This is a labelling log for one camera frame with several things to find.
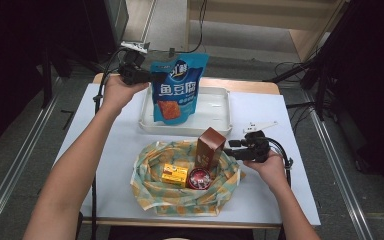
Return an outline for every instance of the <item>snack package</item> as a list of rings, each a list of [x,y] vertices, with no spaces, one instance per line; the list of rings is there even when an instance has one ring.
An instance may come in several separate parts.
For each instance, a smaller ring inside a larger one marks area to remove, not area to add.
[[[151,84],[155,122],[181,124],[195,113],[199,80],[208,58],[205,53],[183,53],[172,62],[151,64],[151,73],[167,74],[164,80]]]

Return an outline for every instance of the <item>yellow box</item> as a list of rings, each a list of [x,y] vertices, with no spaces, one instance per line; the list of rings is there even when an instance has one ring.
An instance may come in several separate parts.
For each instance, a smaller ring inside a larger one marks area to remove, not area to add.
[[[168,163],[164,164],[163,175],[161,176],[161,181],[163,183],[170,183],[179,185],[181,187],[186,187],[186,179],[188,177],[188,169],[183,167],[178,167]]]

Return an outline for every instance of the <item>plastic container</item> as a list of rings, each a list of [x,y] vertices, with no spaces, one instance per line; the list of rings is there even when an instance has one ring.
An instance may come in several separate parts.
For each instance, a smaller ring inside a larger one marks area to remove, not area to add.
[[[194,168],[188,176],[188,187],[196,190],[206,190],[210,187],[210,173],[205,168]]]
[[[152,90],[148,88],[139,118],[139,125],[146,132],[198,137],[208,127],[214,128],[224,136],[232,130],[229,91],[225,88],[200,87],[195,113],[190,115],[188,120],[182,124],[166,125],[163,122],[154,122],[153,114]]]

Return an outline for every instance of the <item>red round package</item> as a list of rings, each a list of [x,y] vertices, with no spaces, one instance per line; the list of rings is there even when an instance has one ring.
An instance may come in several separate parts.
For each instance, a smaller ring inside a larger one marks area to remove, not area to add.
[[[206,190],[210,184],[210,173],[205,168],[194,168],[189,174],[188,185],[192,189]]]

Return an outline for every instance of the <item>wrist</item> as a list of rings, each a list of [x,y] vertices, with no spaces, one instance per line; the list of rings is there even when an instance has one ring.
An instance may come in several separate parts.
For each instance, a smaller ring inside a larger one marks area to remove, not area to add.
[[[102,105],[98,113],[108,118],[108,120],[114,121],[117,116],[120,115],[121,109],[110,108],[107,105]]]
[[[277,197],[280,194],[291,191],[291,187],[285,179],[277,181],[275,184],[269,185],[270,191]]]

